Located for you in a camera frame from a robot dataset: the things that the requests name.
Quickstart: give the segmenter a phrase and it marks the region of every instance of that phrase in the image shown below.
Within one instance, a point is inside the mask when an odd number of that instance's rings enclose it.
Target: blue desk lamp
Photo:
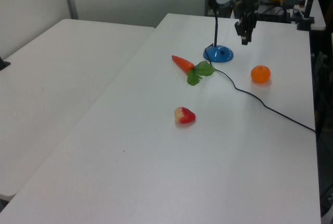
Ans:
[[[217,3],[223,4],[226,2],[229,2],[231,0],[216,0]],[[214,38],[214,45],[209,46],[208,48],[205,49],[203,52],[203,57],[209,61],[212,62],[227,62],[233,59],[234,53],[231,51],[229,48],[225,46],[218,46],[216,45],[217,43],[217,29],[219,27],[218,21],[217,21],[217,15],[216,15],[216,10],[213,7],[214,14],[215,14],[215,38]]]

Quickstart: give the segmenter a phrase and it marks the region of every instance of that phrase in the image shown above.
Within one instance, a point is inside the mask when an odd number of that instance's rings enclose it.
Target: toy fruit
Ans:
[[[196,115],[185,107],[177,107],[175,109],[175,120],[180,124],[187,124],[193,122],[196,119]]]
[[[264,65],[258,65],[251,71],[251,78],[257,83],[266,83],[271,77],[271,71]]]
[[[215,68],[207,61],[202,61],[196,66],[186,59],[172,55],[172,60],[186,73],[187,82],[190,85],[196,85],[200,82],[202,76],[210,76],[215,72]]]
[[[194,68],[194,64],[187,61],[186,59],[183,59],[181,57],[172,55],[172,60],[179,66],[186,74],[189,72],[189,70]]]

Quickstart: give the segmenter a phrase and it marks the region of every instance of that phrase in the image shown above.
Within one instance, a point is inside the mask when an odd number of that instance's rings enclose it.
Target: strawberry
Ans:
[[[185,107],[177,107],[175,109],[175,120],[180,124],[187,124],[193,122],[196,119],[196,115]]]

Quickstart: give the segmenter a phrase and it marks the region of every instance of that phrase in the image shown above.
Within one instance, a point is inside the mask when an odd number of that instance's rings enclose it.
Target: cable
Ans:
[[[208,55],[208,52],[207,52],[207,48],[205,48],[204,52],[206,53],[206,55],[207,55],[207,57],[208,57],[208,59],[209,59],[210,64],[212,64],[212,62],[211,62],[211,60],[210,60],[210,57],[209,57],[209,55]],[[217,72],[220,72],[220,73],[224,74],[224,75],[225,75],[225,76],[226,76],[226,77],[232,82],[232,84],[234,85],[234,88],[235,88],[236,90],[241,91],[242,93],[246,93],[246,94],[248,94],[248,95],[250,95],[250,96],[253,96],[254,98],[258,99],[258,100],[261,102],[261,104],[262,104],[265,108],[267,108],[267,109],[269,109],[269,110],[275,112],[276,114],[278,114],[278,115],[280,115],[280,116],[283,116],[283,117],[285,117],[286,119],[288,119],[288,120],[290,120],[290,121],[292,121],[292,122],[294,122],[294,123],[296,123],[296,124],[299,124],[300,126],[306,128],[306,129],[309,129],[309,130],[311,130],[311,131],[313,131],[313,132],[316,133],[316,131],[315,131],[314,129],[312,129],[312,128],[310,128],[310,127],[307,127],[306,125],[301,124],[301,123],[297,122],[296,120],[294,120],[294,119],[292,119],[292,118],[290,118],[290,117],[288,117],[288,116],[286,116],[286,115],[283,115],[282,113],[280,113],[280,112],[278,112],[278,111],[276,111],[276,110],[274,110],[274,109],[268,107],[268,106],[265,105],[265,103],[264,103],[259,97],[257,97],[256,95],[254,95],[254,94],[252,94],[252,93],[249,93],[248,91],[245,91],[245,90],[242,90],[242,89],[237,88],[236,85],[235,85],[235,83],[234,83],[234,81],[233,81],[233,80],[232,80],[232,79],[231,79],[226,73],[224,73],[224,72],[222,72],[222,71],[220,71],[220,70],[218,70],[218,69],[215,69],[215,70],[216,70]]]
[[[260,19],[262,20],[265,13],[267,13],[268,11],[270,11],[271,9],[276,8],[276,7],[279,7],[279,6],[272,6],[268,9],[266,9],[265,11],[263,11],[262,13],[260,13]]]

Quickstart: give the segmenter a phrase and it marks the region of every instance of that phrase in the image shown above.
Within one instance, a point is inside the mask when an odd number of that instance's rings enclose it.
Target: orange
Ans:
[[[271,71],[264,65],[258,65],[251,71],[251,78],[257,83],[266,83],[271,77]]]

